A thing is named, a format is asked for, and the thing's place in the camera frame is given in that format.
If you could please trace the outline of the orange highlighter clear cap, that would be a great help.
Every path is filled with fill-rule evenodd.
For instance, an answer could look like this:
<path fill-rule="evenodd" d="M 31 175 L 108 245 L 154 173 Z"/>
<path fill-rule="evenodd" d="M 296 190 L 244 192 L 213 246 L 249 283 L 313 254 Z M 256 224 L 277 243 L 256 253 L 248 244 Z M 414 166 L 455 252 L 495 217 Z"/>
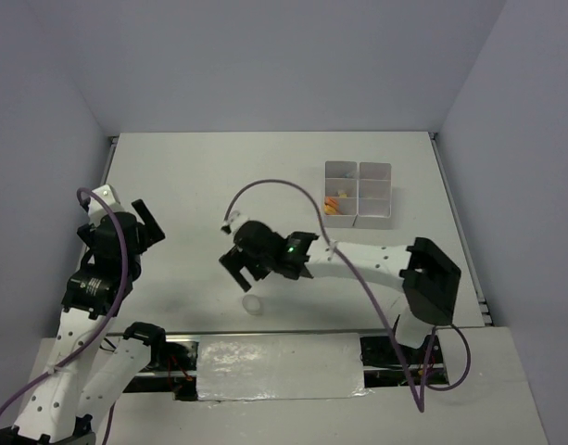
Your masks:
<path fill-rule="evenodd" d="M 338 201 L 333 197 L 326 197 L 324 199 L 324 204 L 332 208 L 337 208 L 339 206 Z"/>

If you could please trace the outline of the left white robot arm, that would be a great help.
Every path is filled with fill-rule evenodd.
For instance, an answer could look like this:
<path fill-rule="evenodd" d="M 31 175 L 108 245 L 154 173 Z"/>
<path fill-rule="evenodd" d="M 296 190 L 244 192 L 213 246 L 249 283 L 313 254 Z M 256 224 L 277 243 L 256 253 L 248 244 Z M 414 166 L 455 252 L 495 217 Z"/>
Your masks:
<path fill-rule="evenodd" d="M 42 374 L 11 397 L 29 395 L 0 444 L 93 444 L 95 431 L 136 374 L 156 370 L 168 357 L 163 328 L 134 322 L 103 367 L 96 354 L 121 303 L 139 278 L 141 256 L 165 234 L 137 199 L 133 211 L 119 204 L 88 205 L 90 221 L 77 234 L 86 246 L 62 299 L 59 328 Z"/>

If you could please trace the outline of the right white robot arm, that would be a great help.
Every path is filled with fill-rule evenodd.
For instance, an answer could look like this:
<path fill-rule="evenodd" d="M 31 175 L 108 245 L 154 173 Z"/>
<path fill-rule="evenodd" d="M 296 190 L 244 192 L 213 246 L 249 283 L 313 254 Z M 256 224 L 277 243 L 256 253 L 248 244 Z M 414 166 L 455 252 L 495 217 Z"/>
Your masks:
<path fill-rule="evenodd" d="M 294 232 L 283 237 L 266 224 L 232 215 L 221 230 L 234 246 L 220 264 L 245 291 L 254 280 L 276 273 L 291 280 L 343 278 L 363 280 L 401 293 L 406 308 L 389 344 L 399 362 L 411 362 L 434 327 L 453 324 L 461 269 L 434 243 L 417 237 L 407 246 L 371 246 L 325 241 L 323 236 Z"/>

